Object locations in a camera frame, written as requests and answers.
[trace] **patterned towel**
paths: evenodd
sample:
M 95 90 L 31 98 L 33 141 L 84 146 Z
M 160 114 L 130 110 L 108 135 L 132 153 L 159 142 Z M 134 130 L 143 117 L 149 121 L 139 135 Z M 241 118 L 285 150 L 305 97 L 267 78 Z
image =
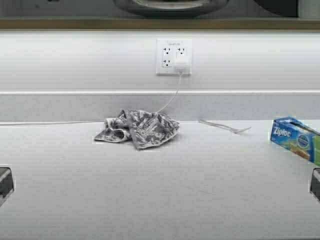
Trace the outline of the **patterned towel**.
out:
M 138 149 L 157 147 L 177 135 L 179 123 L 170 117 L 142 110 L 123 110 L 117 118 L 105 120 L 105 130 L 94 140 L 111 143 L 133 141 Z

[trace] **charging cable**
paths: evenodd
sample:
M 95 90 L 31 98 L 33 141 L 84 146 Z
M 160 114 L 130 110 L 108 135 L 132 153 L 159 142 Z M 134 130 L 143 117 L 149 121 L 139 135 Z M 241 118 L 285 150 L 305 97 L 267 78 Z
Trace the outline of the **charging cable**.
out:
M 0 122 L 1 126 L 37 126 L 37 125 L 65 125 L 65 124 L 89 124 L 89 123 L 102 123 L 105 120 L 94 121 L 48 121 L 48 122 Z
M 182 81 L 183 74 L 189 74 L 190 73 L 189 60 L 184 55 L 183 56 L 179 56 L 179 58 L 176 59 L 176 61 L 174 62 L 173 68 L 174 68 L 174 71 L 176 73 L 178 73 L 178 76 L 179 76 L 178 86 L 176 88 L 176 92 L 173 95 L 173 97 L 169 100 L 169 102 L 165 106 L 163 106 L 160 110 L 158 110 L 157 113 L 160 113 L 163 110 L 165 110 L 173 102 L 173 100 L 175 100 L 176 97 L 178 96 L 178 93 L 179 93 L 179 90 L 180 90 L 180 87 L 181 87 L 181 81 Z
M 162 112 L 163 110 L 165 110 L 165 109 L 173 102 L 173 100 L 175 100 L 176 97 L 178 96 L 178 93 L 179 93 L 179 90 L 180 90 L 180 87 L 181 87 L 182 75 L 183 75 L 183 73 L 182 73 L 182 72 L 179 72 L 178 87 L 177 87 L 177 89 L 176 89 L 176 92 L 175 92 L 174 96 L 170 99 L 170 101 L 169 101 L 165 106 L 163 106 L 160 110 L 158 110 L 157 113 L 160 113 L 160 112 Z

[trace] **fork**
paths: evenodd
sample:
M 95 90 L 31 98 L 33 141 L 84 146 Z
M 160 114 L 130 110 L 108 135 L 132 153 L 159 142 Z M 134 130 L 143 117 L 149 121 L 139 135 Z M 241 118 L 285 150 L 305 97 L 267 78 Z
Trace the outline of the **fork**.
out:
M 220 128 L 220 129 L 224 129 L 224 130 L 228 130 L 228 131 L 230 131 L 230 132 L 232 132 L 234 134 L 240 134 L 240 133 L 243 133 L 243 132 L 251 129 L 251 127 L 242 128 L 242 129 L 236 129 L 236 128 L 233 128 L 233 127 L 230 127 L 230 126 L 227 126 L 227 125 L 224 125 L 224 124 L 209 122 L 209 121 L 205 121 L 205 120 L 199 120 L 199 123 L 206 124 L 206 125 L 209 125 L 209 126 Z

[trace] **wall outlet cover plate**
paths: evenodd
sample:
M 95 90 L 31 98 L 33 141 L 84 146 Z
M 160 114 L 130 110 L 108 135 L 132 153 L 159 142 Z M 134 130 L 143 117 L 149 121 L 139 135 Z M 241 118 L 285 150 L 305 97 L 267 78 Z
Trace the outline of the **wall outlet cover plate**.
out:
M 157 39 L 156 40 L 156 68 L 157 75 L 176 75 L 174 62 L 183 55 L 188 59 L 192 73 L 192 40 L 191 39 Z

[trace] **kitchen counter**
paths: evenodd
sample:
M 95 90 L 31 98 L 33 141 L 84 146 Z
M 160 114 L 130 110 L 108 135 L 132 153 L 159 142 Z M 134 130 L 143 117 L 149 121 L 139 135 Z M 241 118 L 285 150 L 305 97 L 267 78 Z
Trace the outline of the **kitchen counter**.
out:
M 320 238 L 316 166 L 269 141 L 271 120 L 223 123 L 252 129 L 185 121 L 174 140 L 137 151 L 94 142 L 102 123 L 0 127 L 16 183 L 1 239 Z

